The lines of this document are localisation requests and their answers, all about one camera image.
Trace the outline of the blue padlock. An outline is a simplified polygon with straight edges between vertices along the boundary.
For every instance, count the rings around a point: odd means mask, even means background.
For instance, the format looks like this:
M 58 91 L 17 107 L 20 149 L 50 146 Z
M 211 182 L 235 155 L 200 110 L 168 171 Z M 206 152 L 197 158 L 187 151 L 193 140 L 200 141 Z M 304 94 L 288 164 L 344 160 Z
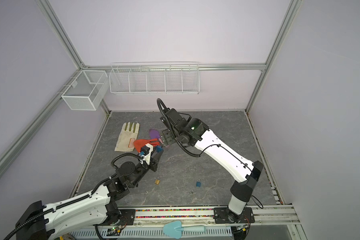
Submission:
M 161 146 L 156 146 L 156 152 L 159 153 L 163 150 L 163 148 Z
M 197 187 L 197 188 L 200 188 L 200 187 L 201 187 L 201 185 L 202 185 L 202 184 L 201 184 L 201 180 L 200 180 L 200 179 L 198 179 L 198 180 L 197 180 L 197 182 L 196 182 L 196 187 Z

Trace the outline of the red rubber glove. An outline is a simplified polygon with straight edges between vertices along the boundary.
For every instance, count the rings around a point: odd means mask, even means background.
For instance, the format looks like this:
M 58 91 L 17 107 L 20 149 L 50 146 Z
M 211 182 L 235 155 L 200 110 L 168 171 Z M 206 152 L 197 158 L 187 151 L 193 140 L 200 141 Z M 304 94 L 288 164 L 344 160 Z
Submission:
M 158 146 L 161 145 L 161 142 L 159 141 L 159 139 L 151 139 L 151 140 L 146 140 L 146 139 L 139 139 L 136 140 L 134 138 L 130 139 L 129 148 L 135 148 L 137 150 L 137 152 L 141 151 L 141 148 L 143 146 L 145 146 L 146 144 L 150 144 L 152 146 Z

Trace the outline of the purple garden trowel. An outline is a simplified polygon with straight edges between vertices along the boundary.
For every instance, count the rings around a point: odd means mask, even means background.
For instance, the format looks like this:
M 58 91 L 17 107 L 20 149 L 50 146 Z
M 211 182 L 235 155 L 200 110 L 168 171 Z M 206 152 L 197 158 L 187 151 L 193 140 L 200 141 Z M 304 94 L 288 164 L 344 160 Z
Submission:
M 152 146 L 161 146 L 164 148 L 168 148 L 168 145 L 165 145 L 162 138 L 161 138 L 161 134 L 158 130 L 155 129 L 150 129 L 149 130 L 149 137 L 150 137 L 150 144 Z

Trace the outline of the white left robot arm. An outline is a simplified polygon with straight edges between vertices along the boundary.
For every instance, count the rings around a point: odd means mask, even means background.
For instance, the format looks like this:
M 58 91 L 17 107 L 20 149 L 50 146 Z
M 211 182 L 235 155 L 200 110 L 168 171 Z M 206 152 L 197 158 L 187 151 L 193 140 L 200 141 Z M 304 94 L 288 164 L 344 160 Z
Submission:
M 18 240 L 54 240 L 70 232 L 94 225 L 110 225 L 124 218 L 117 201 L 148 171 L 157 171 L 163 150 L 124 153 L 111 161 L 115 173 L 101 180 L 84 194 L 57 203 L 31 204 L 5 238 Z

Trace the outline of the cream and green work glove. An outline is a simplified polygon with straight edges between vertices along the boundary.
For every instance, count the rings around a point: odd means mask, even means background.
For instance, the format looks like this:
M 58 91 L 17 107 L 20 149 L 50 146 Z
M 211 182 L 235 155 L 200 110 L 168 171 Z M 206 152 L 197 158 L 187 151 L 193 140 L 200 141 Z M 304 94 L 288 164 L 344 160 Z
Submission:
M 134 141 L 138 138 L 139 123 L 124 123 L 115 146 L 115 152 L 132 152 Z

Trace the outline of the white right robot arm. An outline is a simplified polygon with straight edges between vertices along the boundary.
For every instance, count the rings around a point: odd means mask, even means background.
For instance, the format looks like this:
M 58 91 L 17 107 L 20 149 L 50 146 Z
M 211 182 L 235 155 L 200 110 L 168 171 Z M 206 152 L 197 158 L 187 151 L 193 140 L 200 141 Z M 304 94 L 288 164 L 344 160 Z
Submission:
M 260 179 L 264 165 L 252 162 L 241 156 L 220 140 L 210 127 L 197 118 L 184 118 L 183 113 L 167 108 L 161 99 L 157 99 L 161 121 L 166 130 L 162 132 L 164 145 L 177 144 L 187 155 L 200 158 L 208 155 L 234 178 L 230 188 L 232 194 L 228 207 L 215 214 L 215 219 L 223 223 L 251 222 L 251 214 L 246 213 L 247 203 L 253 197 L 253 191 Z

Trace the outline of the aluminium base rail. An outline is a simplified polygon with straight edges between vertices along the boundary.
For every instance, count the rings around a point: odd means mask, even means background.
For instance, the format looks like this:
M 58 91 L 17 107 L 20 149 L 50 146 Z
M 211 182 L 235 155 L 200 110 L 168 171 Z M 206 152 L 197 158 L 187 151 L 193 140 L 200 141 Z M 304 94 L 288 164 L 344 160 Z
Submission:
M 186 227 L 204 226 L 239 226 L 250 222 L 252 225 L 296 225 L 299 219 L 291 205 L 248 206 L 239 216 L 238 222 L 228 217 L 226 206 L 197 207 L 146 207 L 118 208 L 115 214 L 105 206 L 75 204 L 61 209 L 52 208 L 45 213 L 48 228 L 76 230 L 99 224 L 101 226 L 127 225 L 128 227 L 148 228 L 163 227 L 165 224 L 181 221 Z

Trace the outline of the white mesh box basket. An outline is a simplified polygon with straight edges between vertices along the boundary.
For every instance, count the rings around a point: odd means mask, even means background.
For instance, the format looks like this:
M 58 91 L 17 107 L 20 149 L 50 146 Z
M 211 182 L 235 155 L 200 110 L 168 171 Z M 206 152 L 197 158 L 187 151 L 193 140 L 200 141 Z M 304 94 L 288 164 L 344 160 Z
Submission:
M 62 93 L 62 98 L 71 110 L 95 111 L 108 89 L 106 71 L 82 70 Z

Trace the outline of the teal garden trowel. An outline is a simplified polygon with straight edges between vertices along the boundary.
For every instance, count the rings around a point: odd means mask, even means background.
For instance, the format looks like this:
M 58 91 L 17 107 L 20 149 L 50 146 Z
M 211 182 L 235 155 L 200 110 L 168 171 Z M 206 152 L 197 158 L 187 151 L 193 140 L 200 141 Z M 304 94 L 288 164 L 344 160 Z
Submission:
M 163 226 L 163 233 L 168 237 L 180 239 L 183 232 L 204 233 L 206 227 L 202 225 L 183 227 L 181 221 L 174 221 Z

